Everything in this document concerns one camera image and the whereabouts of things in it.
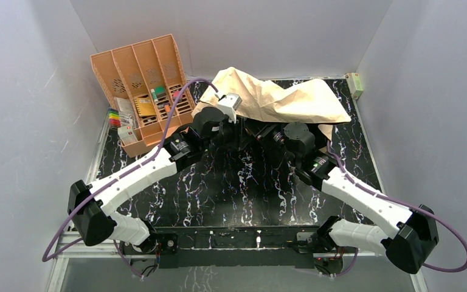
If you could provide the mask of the beige folding umbrella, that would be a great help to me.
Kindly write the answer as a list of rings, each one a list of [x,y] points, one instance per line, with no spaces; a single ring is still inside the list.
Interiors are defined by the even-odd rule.
[[[259,80],[229,67],[220,70],[212,83],[220,93],[239,95],[241,103],[236,113],[250,119],[313,123],[329,140],[334,125],[351,121],[326,81],[319,78],[285,89],[270,80]]]

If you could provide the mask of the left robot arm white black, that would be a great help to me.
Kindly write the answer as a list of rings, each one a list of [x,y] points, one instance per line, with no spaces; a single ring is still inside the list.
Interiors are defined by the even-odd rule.
[[[242,118],[232,118],[215,107],[206,107],[191,123],[164,136],[149,154],[108,177],[86,184],[73,183],[67,211],[80,241],[95,246],[107,239],[140,248],[154,245],[154,228],[117,208],[148,186],[199,162],[211,145],[227,145],[239,138]]]

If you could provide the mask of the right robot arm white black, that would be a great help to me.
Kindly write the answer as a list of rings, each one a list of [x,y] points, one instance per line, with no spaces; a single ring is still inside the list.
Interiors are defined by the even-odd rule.
[[[332,154],[322,150],[330,148],[331,142],[317,125],[249,120],[244,128],[274,165],[289,163],[303,183],[343,201],[371,221],[353,223],[332,216],[305,239],[307,247],[372,251],[385,255],[401,271],[419,272],[438,243],[436,222],[428,216],[428,207],[414,209],[379,198],[376,189],[353,177]]]

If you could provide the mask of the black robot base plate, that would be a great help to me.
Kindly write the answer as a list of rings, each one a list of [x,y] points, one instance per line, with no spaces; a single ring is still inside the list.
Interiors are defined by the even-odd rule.
[[[131,259],[160,259],[160,269],[193,266],[293,266],[314,269],[333,259],[333,270],[353,255],[353,247],[328,248],[317,239],[317,226],[157,227],[157,248],[135,250],[121,243]]]

